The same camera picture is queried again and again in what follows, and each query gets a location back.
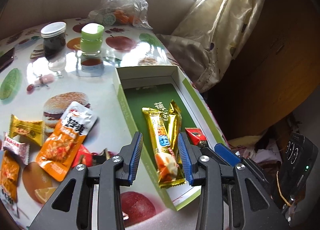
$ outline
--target dark container with white lid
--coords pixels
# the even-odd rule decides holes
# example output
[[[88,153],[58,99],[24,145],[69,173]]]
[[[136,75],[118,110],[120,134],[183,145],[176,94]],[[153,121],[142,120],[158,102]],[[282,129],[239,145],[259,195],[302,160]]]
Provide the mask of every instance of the dark container with white lid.
[[[55,22],[50,23],[41,29],[44,55],[46,57],[54,56],[65,47],[66,26],[67,24],[64,22]]]

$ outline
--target clear plastic bag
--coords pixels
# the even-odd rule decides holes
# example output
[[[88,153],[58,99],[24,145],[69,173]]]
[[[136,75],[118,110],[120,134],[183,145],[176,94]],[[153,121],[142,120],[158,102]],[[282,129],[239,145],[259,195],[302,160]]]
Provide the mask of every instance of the clear plastic bag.
[[[147,20],[146,0],[101,0],[100,8],[89,13],[90,20],[102,24],[131,24],[152,29]]]

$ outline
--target screw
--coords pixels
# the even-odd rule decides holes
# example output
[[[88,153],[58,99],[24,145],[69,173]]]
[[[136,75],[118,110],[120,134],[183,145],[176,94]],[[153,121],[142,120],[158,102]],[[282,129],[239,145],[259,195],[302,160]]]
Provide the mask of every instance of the screw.
[[[113,157],[112,157],[112,161],[113,161],[113,162],[119,162],[119,161],[121,161],[121,159],[122,159],[122,158],[121,158],[120,156],[113,156]]]
[[[239,170],[244,170],[245,169],[245,166],[242,164],[242,163],[238,163],[236,165],[236,168],[239,169]]]
[[[202,155],[202,156],[200,157],[200,160],[203,161],[203,162],[207,162],[209,159],[210,159],[210,158],[209,158],[208,156],[206,156],[206,155]]]
[[[81,171],[84,170],[85,166],[83,164],[79,164],[76,166],[76,170]]]

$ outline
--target rubber band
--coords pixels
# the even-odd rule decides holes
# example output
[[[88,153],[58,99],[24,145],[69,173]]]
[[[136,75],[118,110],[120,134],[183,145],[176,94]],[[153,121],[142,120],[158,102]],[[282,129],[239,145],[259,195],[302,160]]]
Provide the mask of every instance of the rubber band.
[[[283,199],[283,201],[289,206],[291,207],[292,205],[285,199],[285,197],[282,195],[281,193],[281,190],[280,190],[280,185],[279,185],[279,179],[278,179],[278,172],[277,171],[277,185],[278,185],[278,191],[279,191],[279,194],[280,194],[280,197]]]

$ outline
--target white lid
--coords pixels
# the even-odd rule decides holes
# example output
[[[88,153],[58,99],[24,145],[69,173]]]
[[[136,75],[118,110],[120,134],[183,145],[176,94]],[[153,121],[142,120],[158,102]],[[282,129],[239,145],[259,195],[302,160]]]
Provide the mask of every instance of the white lid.
[[[64,22],[50,23],[41,29],[41,37],[52,38],[66,31],[67,24]]]

